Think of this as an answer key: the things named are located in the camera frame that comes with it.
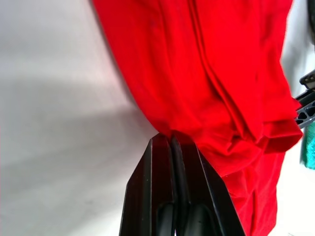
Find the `red garment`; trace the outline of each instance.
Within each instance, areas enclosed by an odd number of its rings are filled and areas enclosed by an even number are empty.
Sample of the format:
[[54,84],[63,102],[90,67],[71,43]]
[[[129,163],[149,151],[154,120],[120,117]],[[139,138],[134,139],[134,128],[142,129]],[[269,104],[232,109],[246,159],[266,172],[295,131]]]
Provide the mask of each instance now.
[[291,0],[94,0],[116,62],[161,133],[192,137],[247,235],[276,222],[284,152],[301,137],[280,56]]

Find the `green fabric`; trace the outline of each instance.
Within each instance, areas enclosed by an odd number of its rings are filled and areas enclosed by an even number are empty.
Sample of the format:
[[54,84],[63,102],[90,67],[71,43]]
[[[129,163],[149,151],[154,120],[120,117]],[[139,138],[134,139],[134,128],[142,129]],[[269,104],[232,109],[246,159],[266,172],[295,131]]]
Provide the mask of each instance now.
[[305,129],[302,144],[302,161],[307,168],[315,170],[315,123]]

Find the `red cloth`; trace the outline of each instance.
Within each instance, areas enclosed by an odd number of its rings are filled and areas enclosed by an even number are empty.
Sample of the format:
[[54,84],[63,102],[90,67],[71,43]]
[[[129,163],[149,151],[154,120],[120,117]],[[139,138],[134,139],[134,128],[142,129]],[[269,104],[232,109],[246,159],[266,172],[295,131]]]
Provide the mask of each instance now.
[[291,0],[94,0],[151,124],[192,137],[247,235],[276,222],[284,152],[301,137],[280,56]]

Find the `red fabric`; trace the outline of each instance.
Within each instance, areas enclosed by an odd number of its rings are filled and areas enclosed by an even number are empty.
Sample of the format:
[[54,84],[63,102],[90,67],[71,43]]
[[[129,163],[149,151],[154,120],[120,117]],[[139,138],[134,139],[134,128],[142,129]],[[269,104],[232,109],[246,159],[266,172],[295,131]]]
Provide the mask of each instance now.
[[284,152],[301,137],[280,56],[291,0],[94,0],[140,109],[190,135],[247,235],[276,222]]

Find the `white background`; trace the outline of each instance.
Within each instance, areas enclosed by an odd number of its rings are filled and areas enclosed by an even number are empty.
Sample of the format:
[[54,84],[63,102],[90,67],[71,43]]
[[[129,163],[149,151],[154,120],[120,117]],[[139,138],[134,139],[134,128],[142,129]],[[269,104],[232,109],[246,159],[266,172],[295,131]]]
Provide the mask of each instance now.
[[[294,96],[315,66],[305,12],[296,0],[283,54]],[[126,182],[156,131],[87,0],[0,1],[0,121],[1,235],[118,235]],[[314,183],[296,147],[273,235],[314,233]]]

